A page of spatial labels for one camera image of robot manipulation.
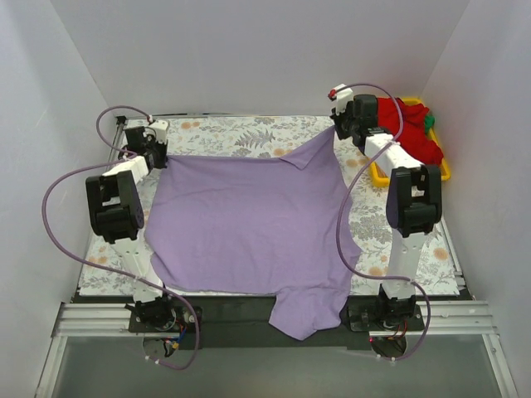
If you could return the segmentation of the purple t shirt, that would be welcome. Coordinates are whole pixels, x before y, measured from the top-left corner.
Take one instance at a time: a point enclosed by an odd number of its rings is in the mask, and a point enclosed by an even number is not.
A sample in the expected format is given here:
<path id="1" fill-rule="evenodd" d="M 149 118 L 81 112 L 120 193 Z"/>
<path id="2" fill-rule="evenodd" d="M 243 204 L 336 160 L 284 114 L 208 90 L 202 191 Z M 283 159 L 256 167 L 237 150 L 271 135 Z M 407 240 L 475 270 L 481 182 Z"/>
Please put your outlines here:
<path id="1" fill-rule="evenodd" d="M 144 238 L 169 288 L 275 296 L 269 322 L 297 340 L 339 325 L 361 250 L 327 128 L 280 158 L 173 155 Z"/>

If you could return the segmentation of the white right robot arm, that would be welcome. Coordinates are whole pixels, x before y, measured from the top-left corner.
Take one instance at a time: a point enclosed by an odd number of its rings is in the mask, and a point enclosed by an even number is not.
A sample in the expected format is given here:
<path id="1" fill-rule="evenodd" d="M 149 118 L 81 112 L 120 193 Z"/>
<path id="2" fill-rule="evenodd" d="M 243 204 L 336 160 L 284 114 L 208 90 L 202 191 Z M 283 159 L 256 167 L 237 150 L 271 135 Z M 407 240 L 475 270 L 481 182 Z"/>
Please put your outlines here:
<path id="1" fill-rule="evenodd" d="M 411 156 L 395 135 L 378 122 L 378 99 L 356 95 L 350 87 L 332 89 L 335 103 L 331 119 L 339 139 L 351 139 L 370 163 L 387 175 L 386 217 L 392 230 L 389 275 L 379 276 L 378 296 L 348 310 L 356 330 L 372 326 L 404 329 L 419 318 L 416 295 L 423 291 L 416 282 L 421 250 L 433 227 L 441 220 L 441 171 Z"/>

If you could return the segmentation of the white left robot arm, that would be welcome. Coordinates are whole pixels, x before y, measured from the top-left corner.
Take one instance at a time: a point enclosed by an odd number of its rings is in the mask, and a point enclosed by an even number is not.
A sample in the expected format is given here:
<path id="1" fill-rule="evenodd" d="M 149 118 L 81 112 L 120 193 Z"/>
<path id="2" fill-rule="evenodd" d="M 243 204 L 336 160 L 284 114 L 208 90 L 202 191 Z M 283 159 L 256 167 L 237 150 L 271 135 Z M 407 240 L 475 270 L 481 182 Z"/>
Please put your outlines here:
<path id="1" fill-rule="evenodd" d="M 134 152 L 136 156 L 85 180 L 92 230 L 110 245 L 124 271 L 134 279 L 134 305 L 128 310 L 141 323 L 160 332 L 175 325 L 177 313 L 160 290 L 163 282 L 154 272 L 150 255 L 140 240 L 145 218 L 137 184 L 154 169 L 166 167 L 168 130 L 165 120 L 127 128 L 124 131 L 127 144 L 122 154 Z"/>

